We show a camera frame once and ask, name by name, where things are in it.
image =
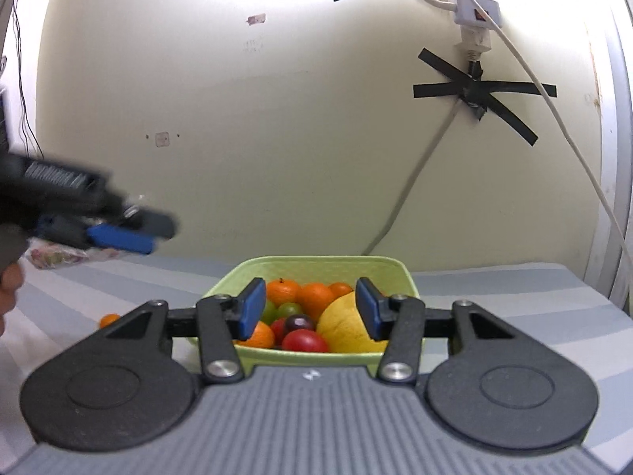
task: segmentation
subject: green lime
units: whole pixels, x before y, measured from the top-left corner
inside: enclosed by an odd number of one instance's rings
[[[303,309],[298,303],[283,303],[277,307],[277,319],[286,319],[293,314],[303,314]]]
[[[263,321],[267,325],[270,325],[273,321],[277,319],[277,308],[275,304],[270,300],[266,301],[266,305],[264,306],[264,310],[262,311],[262,317],[260,321]]]

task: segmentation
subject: finger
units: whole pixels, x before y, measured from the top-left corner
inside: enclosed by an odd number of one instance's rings
[[[0,291],[0,316],[12,311],[15,307],[15,293]]]
[[[18,263],[11,264],[2,273],[0,280],[0,289],[5,292],[13,293],[17,291],[24,283],[24,274]]]

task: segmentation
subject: orange on table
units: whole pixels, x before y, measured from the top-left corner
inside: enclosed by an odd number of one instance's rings
[[[118,314],[106,314],[104,317],[101,318],[101,320],[99,321],[99,328],[100,329],[104,329],[106,328],[106,326],[111,325],[112,323],[114,323],[116,320],[118,320],[121,316],[119,316]]]
[[[307,283],[300,289],[297,303],[301,305],[305,314],[317,322],[323,311],[334,300],[336,296],[329,287],[324,283],[313,282]]]
[[[264,322],[257,322],[252,336],[246,341],[235,341],[235,344],[252,348],[272,348],[275,345],[275,333]]]
[[[349,283],[345,282],[334,282],[330,284],[330,289],[334,293],[336,298],[340,298],[341,296],[345,296],[354,291],[354,288],[349,285]]]
[[[268,298],[275,307],[279,307],[283,303],[297,303],[297,294],[301,286],[294,280],[277,279],[266,284],[266,298]]]

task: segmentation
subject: striped tablecloth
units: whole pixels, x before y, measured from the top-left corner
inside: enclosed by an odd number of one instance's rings
[[[38,271],[27,283],[0,339],[0,471],[34,444],[18,408],[20,384],[47,359],[92,333],[104,314],[125,314],[155,298],[192,306],[230,266],[213,261],[129,256],[123,260]],[[522,264],[414,274],[429,307],[468,298],[584,368],[596,381],[599,411],[585,446],[620,470],[633,458],[633,320],[557,264]],[[174,357],[197,369],[184,339]],[[421,369],[447,357],[446,342],[425,343]]]

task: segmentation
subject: light green plastic container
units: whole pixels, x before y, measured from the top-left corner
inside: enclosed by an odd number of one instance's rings
[[[360,277],[368,277],[385,295],[419,297],[418,290],[406,267],[388,257],[370,256],[301,256],[260,257],[243,262],[213,287],[205,296],[236,296],[254,277],[266,282],[283,278],[300,284],[346,282],[352,287]],[[282,350],[264,350],[236,345],[237,353],[246,373],[259,365],[337,366],[366,365],[373,375],[381,359],[380,353],[303,353]]]

